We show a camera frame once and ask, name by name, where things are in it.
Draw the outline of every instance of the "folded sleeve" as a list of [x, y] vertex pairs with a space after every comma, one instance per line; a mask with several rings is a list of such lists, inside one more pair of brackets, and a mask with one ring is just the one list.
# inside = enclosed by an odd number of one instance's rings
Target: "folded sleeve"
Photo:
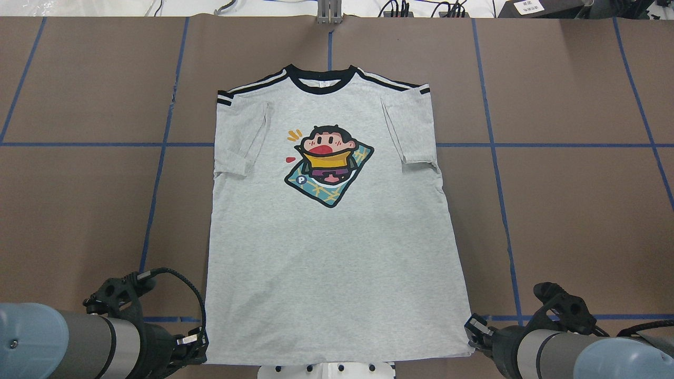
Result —
[[437, 166], [433, 105], [428, 84], [382, 97], [381, 105], [400, 160]]
[[248, 175], [269, 130], [270, 105], [218, 91], [214, 174]]

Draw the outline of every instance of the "white label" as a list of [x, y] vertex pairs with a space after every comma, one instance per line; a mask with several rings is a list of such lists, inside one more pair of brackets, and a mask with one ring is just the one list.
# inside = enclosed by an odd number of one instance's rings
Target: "white label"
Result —
[[545, 10], [539, 0], [520, 1], [519, 3], [515, 3], [514, 5], [521, 15], [536, 13]]

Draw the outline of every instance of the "neckline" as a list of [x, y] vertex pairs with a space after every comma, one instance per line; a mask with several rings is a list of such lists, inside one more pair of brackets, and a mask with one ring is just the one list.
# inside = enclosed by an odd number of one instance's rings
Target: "neckline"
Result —
[[[331, 94], [344, 88], [344, 86], [351, 81], [358, 69], [357, 67], [351, 65], [348, 67], [348, 69], [323, 72], [306, 71], [295, 67], [293, 64], [290, 64], [285, 67], [285, 70], [290, 80], [292, 80], [293, 84], [295, 84], [295, 86], [300, 90], [310, 94]], [[302, 83], [301, 79], [322, 81], [339, 80], [339, 82], [327, 87], [313, 87]]]

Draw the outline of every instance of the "cartoon character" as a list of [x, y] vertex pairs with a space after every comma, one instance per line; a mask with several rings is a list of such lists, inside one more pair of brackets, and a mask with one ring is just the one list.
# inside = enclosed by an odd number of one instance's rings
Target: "cartoon character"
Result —
[[[299, 129], [288, 134], [293, 142], [302, 137]], [[372, 146], [356, 141], [339, 125], [314, 126], [295, 149], [302, 159], [285, 182], [328, 208], [337, 206], [374, 152]], [[286, 162], [294, 159], [288, 157]]]
[[347, 180], [357, 168], [353, 152], [358, 141], [339, 125], [315, 126], [308, 137], [295, 146], [305, 165], [302, 173], [328, 185]]

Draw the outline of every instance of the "gray t-shirt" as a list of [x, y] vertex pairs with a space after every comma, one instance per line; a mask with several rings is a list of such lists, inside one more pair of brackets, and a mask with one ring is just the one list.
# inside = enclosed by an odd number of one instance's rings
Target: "gray t-shirt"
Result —
[[470, 355], [428, 85], [293, 65], [218, 92], [208, 362]]

